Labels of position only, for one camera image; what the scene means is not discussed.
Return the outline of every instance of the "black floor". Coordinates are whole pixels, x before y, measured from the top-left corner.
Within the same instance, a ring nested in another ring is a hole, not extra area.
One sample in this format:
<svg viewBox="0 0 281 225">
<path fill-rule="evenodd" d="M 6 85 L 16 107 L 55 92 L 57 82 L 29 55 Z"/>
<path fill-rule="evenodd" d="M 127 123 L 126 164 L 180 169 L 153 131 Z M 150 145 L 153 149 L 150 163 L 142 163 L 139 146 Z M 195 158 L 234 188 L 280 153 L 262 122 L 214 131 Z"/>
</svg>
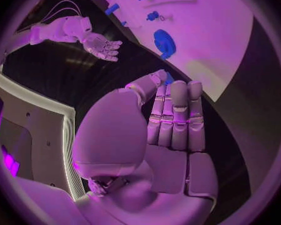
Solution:
<svg viewBox="0 0 281 225">
<path fill-rule="evenodd" d="M 44 0 L 22 27 L 40 21 L 61 0 Z M 93 31 L 122 40 L 119 61 L 98 60 L 84 51 L 78 43 L 46 41 L 26 46 L 10 54 L 3 73 L 18 83 L 48 98 L 76 109 L 76 129 L 90 107 L 103 95 L 121 88 L 138 77 L 165 69 L 176 80 L 184 77 L 152 53 L 130 42 L 89 0 L 73 0 L 84 16 L 89 16 Z M 60 13 L 60 17 L 74 15 Z M 146 118 L 153 102 L 142 109 Z M 215 164 L 218 181 L 218 203 L 206 224 L 217 224 L 237 210 L 250 196 L 248 171 L 242 154 L 225 123 L 203 98 L 206 149 Z"/>
</svg>

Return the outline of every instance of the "humanoid robot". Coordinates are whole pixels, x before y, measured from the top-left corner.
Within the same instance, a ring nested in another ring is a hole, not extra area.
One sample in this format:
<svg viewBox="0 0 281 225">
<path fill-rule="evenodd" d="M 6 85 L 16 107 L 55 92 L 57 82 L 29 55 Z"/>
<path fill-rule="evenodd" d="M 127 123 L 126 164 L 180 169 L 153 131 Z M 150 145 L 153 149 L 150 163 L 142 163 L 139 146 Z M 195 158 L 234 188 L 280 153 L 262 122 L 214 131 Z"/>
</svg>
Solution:
<svg viewBox="0 0 281 225">
<path fill-rule="evenodd" d="M 122 42 L 91 31 L 87 17 L 61 17 L 17 33 L 6 54 L 49 39 L 79 41 L 96 57 L 117 61 Z M 70 202 L 68 194 L 59 191 L 55 203 L 68 203 L 70 210 L 78 210 L 84 221 L 96 225 L 204 223 L 216 204 L 218 181 L 205 153 L 202 84 L 181 80 L 165 84 L 167 79 L 166 71 L 158 70 L 109 92 L 90 108 L 76 133 L 73 166 L 88 180 L 91 192 Z M 154 96 L 147 124 L 141 107 Z M 46 204 L 43 195 L 26 183 L 22 187 L 39 204 Z M 51 196 L 57 188 L 39 189 Z M 53 207 L 44 210 L 53 214 Z M 54 216 L 64 219 L 62 214 Z"/>
</svg>

